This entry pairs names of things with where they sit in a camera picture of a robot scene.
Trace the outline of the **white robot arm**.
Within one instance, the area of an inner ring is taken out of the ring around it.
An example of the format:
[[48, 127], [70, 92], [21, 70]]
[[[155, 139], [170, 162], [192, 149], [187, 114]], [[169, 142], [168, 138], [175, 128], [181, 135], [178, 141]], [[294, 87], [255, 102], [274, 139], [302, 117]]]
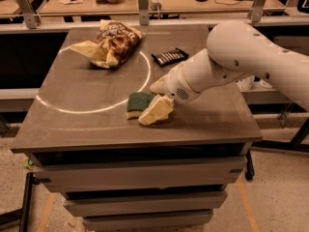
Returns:
[[177, 103], [254, 75], [309, 110], [309, 57], [287, 50], [245, 22], [228, 20], [208, 34], [206, 47], [151, 85]]

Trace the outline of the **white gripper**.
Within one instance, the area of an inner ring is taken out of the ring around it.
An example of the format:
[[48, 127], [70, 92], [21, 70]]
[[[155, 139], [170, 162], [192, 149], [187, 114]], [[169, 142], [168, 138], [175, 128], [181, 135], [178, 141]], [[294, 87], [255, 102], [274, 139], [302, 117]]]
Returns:
[[200, 94], [195, 92], [187, 83], [184, 75], [184, 62], [181, 62], [169, 73], [161, 77], [150, 86], [150, 90], [156, 95], [149, 106], [142, 112], [138, 122], [143, 126], [149, 126], [157, 121], [168, 118], [174, 110], [174, 101], [185, 104], [197, 99]]

